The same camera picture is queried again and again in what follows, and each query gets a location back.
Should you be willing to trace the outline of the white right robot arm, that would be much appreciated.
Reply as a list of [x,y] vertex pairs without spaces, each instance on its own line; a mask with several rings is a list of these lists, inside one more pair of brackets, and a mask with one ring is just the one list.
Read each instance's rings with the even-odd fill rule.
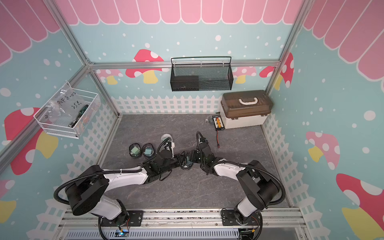
[[268,172],[259,161],[241,164],[215,157],[208,142],[197,140],[198,160],[206,174],[227,177],[241,185],[245,197],[234,207],[234,218],[243,223],[252,214],[260,212],[270,205],[281,203],[286,197],[282,182]]

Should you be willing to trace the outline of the green wall charger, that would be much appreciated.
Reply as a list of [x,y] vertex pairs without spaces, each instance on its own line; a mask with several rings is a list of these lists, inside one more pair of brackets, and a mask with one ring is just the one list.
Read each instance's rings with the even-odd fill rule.
[[141,149],[138,148],[138,147],[136,147],[136,146],[134,146],[134,147],[131,149],[131,155],[133,155],[133,156],[137,156],[137,155],[139,155],[140,152],[141,152]]

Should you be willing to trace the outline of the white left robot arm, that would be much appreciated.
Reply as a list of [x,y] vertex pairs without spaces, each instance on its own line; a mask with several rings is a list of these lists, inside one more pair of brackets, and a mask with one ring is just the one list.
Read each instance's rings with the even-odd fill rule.
[[105,192],[125,186],[163,181],[167,178],[165,174],[173,169],[188,170],[192,165],[187,153],[172,156],[172,152],[166,150],[132,169],[103,170],[99,165],[93,165],[67,182],[65,193],[75,216],[92,213],[108,220],[122,218],[125,221],[128,213],[122,202],[108,198]]

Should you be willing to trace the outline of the teal wall charger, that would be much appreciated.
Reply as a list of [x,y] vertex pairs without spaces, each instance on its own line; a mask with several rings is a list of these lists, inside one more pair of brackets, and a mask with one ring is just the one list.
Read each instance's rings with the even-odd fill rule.
[[145,155],[146,157],[151,157],[153,154],[154,154],[154,150],[151,149],[151,148],[146,148],[146,149],[144,150],[144,155]]

